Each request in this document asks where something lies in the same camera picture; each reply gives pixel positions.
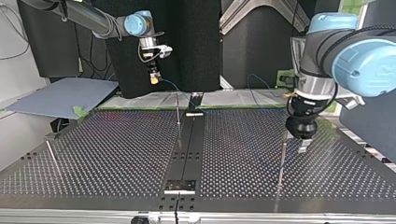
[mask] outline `metal frame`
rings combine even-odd
[[[205,133],[205,119],[203,117],[184,118],[183,128],[180,132],[179,141],[175,144],[173,153],[177,153],[175,161],[168,165],[166,183],[169,179],[197,180],[201,178],[203,143]],[[74,127],[64,130],[64,133],[70,132]],[[389,170],[384,170],[383,164],[370,156],[365,155],[363,148],[357,147],[352,140],[347,139],[344,135],[343,144],[351,147],[351,150],[358,150],[364,160],[371,166],[377,167],[383,171],[384,177],[389,177],[391,182],[395,181],[396,176]],[[33,150],[44,150],[43,145]],[[14,168],[21,166],[28,160],[17,161],[13,166],[0,173],[4,175],[12,172]],[[279,201],[276,203],[272,200],[204,200],[198,193],[195,195],[165,195],[160,194],[155,200],[147,199],[109,199],[103,197],[69,199],[60,198],[55,200],[55,207],[65,210],[49,210],[55,202],[53,199],[37,198],[35,196],[26,197],[2,197],[0,204],[7,207],[7,204],[17,204],[16,209],[0,209],[0,223],[2,222],[35,222],[35,223],[65,223],[65,222],[83,222],[83,223],[130,223],[135,216],[149,217],[152,223],[174,222],[175,213],[178,214],[180,222],[185,223],[396,223],[396,216],[355,216],[355,215],[334,215],[324,214],[324,208],[330,208],[329,211],[335,211],[342,214],[343,207],[356,207],[362,213],[372,213],[372,203],[344,201],[344,202],[327,202],[323,200],[298,200],[298,201]],[[378,208],[386,207],[384,214],[393,213],[394,203],[382,202],[377,203]],[[300,212],[318,212],[317,214],[299,214]]]
[[[302,32],[309,24],[309,19],[303,9],[298,5],[294,17],[294,9],[298,2],[296,0],[235,0],[227,8],[219,21],[220,32],[227,35],[235,25],[246,17],[256,7],[273,7],[294,27]]]
[[[131,223],[133,217],[148,217],[150,223],[174,223],[175,215],[122,211],[0,210],[0,223]],[[179,213],[181,223],[396,223],[396,216],[351,214],[230,214]]]

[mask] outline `metal rod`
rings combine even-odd
[[[282,188],[282,178],[283,178],[283,170],[285,166],[285,158],[286,158],[286,149],[288,147],[288,131],[285,131],[285,136],[283,138],[283,143],[282,143],[282,154],[280,157],[280,166],[279,166],[279,177],[277,180],[277,187],[278,189]]]
[[[43,0],[22,0],[25,4],[37,9],[50,8],[53,3]],[[74,21],[99,35],[106,34],[110,29],[110,23],[106,16],[96,8],[80,2],[67,1],[68,19]],[[59,8],[52,10],[62,16]]]
[[[177,124],[180,125],[180,113],[179,113],[179,103],[178,103],[177,92],[176,92],[176,111],[177,111]]]
[[[49,148],[49,153],[51,157],[56,161],[56,157],[55,154],[53,153],[52,146],[50,145],[50,141],[46,141],[46,143],[47,143],[47,147]]]

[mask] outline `perforated metal table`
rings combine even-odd
[[[207,110],[178,126],[176,111],[97,111],[0,173],[0,223],[20,209],[396,221],[396,174],[325,119],[307,153],[289,141],[277,192],[286,117],[283,109]],[[195,194],[164,194],[169,180],[195,181]]]

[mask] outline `green tape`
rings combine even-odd
[[[186,109],[186,106],[181,106],[179,109]],[[143,107],[143,106],[103,106],[97,110],[177,110],[175,106],[159,106],[159,107]]]
[[[337,103],[336,103],[336,102],[333,102],[333,103],[325,110],[325,112],[334,113],[336,109],[337,109]]]
[[[86,116],[89,114],[88,111],[84,110],[84,109],[83,109],[81,106],[79,106],[79,105],[73,106],[73,111],[74,111],[74,113],[75,113],[79,118],[84,118],[84,117],[86,117]]]
[[[286,84],[285,82],[280,80],[280,77],[295,77],[294,69],[290,70],[279,70],[277,71],[277,78],[276,78],[276,86],[278,88],[292,88],[293,85]]]
[[[362,0],[344,0],[343,8],[341,9],[341,11],[344,13],[352,13],[359,16],[361,14],[362,6]]]

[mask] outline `metal plate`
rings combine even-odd
[[[396,174],[324,119],[307,153],[289,141],[277,193],[286,117],[283,109],[206,114],[195,211],[396,214]]]
[[[88,204],[114,209],[124,204],[128,210],[155,210],[179,131],[175,111],[97,112],[51,143],[57,160],[44,147],[5,171],[0,204],[19,207],[3,204],[15,196],[35,198],[26,207],[46,200],[49,208]],[[111,202],[120,204],[113,207]]]
[[[283,109],[206,111],[181,133],[176,116],[93,114],[51,143],[57,160],[42,146],[0,174],[0,208],[174,211],[163,189],[181,176],[197,184],[183,212],[396,214],[395,174],[327,120],[307,153],[289,142],[277,192]]]

